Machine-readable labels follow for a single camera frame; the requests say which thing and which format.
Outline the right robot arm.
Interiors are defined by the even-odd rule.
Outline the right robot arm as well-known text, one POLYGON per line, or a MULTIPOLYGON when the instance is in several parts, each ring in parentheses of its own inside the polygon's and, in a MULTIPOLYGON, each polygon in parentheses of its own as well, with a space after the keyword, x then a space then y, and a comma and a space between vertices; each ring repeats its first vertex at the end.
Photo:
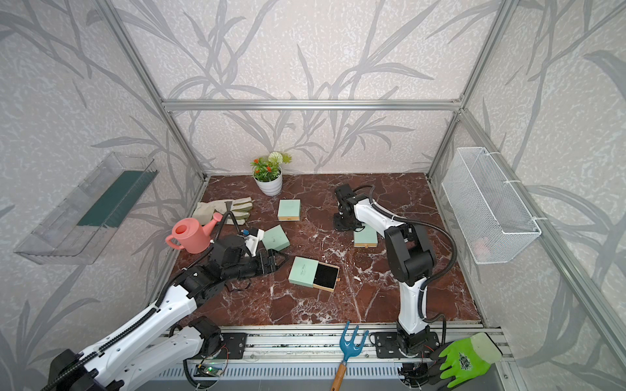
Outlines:
POLYGON ((426 316, 427 280, 436 264, 435 250, 426 225, 402 218, 381 207, 371 195, 358 193, 348 184, 336 187, 337 231, 372 228, 385 241, 393 277, 399 282, 400 312, 396 344, 400 354, 412 358, 427 355, 443 345, 447 321, 444 314, 426 316))

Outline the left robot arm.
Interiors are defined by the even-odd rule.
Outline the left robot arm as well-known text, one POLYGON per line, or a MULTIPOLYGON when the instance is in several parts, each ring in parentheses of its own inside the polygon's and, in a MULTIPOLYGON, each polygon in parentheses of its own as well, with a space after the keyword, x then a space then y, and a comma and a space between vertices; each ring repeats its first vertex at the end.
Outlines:
POLYGON ((65 350, 50 366, 47 390, 135 390, 170 365, 223 347, 220 328, 205 316, 158 342, 165 331, 223 291, 231 280, 270 275, 292 257, 259 249, 256 236, 217 239, 177 273, 156 301, 115 332, 79 353, 65 350))

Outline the mint drawer jewelry box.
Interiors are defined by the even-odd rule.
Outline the mint drawer jewelry box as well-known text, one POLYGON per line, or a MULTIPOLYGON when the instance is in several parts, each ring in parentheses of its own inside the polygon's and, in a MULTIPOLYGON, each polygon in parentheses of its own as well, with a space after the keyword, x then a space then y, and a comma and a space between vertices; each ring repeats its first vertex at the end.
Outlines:
POLYGON ((291 267, 289 282, 306 288, 333 292, 340 268, 317 260, 295 257, 291 267))

